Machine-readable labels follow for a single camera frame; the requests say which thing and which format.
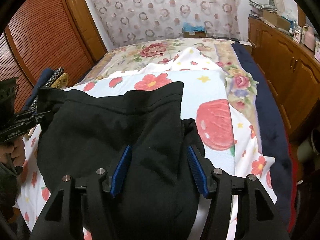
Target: navy blue blanket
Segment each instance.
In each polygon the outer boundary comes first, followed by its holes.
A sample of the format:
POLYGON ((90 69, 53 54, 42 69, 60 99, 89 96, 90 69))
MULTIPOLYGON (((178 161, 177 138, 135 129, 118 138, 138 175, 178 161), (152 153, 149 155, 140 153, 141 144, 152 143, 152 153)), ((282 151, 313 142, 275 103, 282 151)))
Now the navy blue blanket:
POLYGON ((286 227, 291 214, 292 163, 284 124, 267 81, 251 55, 239 43, 232 44, 242 68, 258 81, 256 108, 260 127, 262 153, 276 162, 270 168, 272 188, 278 198, 276 208, 286 227))

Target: black pants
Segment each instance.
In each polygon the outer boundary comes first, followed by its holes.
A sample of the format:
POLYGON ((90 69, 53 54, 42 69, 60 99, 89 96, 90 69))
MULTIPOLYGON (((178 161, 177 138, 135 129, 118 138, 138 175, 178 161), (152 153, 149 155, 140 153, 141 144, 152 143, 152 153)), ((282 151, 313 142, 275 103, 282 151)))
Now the black pants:
POLYGON ((68 174, 85 177, 108 166, 124 145, 132 161, 112 207, 120 239, 187 239, 199 194, 187 147, 204 147, 193 119, 180 119, 183 83, 154 91, 93 98, 84 92, 39 89, 41 123, 37 163, 50 191, 68 174))

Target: metal screw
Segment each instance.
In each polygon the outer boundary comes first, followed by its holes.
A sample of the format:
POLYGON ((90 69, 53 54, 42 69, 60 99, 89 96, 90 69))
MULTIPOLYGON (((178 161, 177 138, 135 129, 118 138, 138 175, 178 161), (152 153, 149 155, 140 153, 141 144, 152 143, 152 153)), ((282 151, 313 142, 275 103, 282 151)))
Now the metal screw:
POLYGON ((254 174, 249 174, 248 178, 249 178, 249 180, 255 181, 257 179, 257 176, 254 174))
POLYGON ((71 179, 71 176, 70 175, 64 175, 63 177, 62 177, 62 180, 64 181, 64 182, 67 182, 67 181, 69 181, 71 179))
POLYGON ((99 168, 96 171, 97 174, 102 175, 103 173, 105 173, 105 169, 104 168, 99 168))
POLYGON ((215 168, 215 169, 213 170, 213 172, 214 172, 215 174, 219 175, 219 174, 222 174, 222 169, 220 169, 220 168, 215 168))

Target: blue gripper pad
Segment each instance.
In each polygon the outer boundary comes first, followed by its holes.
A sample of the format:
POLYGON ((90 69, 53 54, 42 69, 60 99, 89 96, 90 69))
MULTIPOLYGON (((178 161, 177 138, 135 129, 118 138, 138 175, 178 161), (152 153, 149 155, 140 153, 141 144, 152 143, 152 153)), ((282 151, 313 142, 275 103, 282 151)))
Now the blue gripper pad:
POLYGON ((131 147, 127 146, 111 178, 110 194, 113 198, 121 191, 132 158, 131 147))
POLYGON ((188 147, 187 158, 199 193, 206 199, 211 198, 212 193, 217 188, 217 184, 211 175, 214 166, 209 159, 201 156, 195 146, 188 147))

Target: wooden wardrobe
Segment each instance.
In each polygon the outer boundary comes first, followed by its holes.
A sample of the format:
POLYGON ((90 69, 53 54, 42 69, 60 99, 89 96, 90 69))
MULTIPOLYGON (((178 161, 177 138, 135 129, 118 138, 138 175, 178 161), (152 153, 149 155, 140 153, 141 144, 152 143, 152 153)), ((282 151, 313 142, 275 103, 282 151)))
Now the wooden wardrobe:
POLYGON ((0 36, 0 80, 19 77, 15 111, 45 68, 63 67, 72 86, 94 65, 81 36, 66 0, 26 0, 0 36))

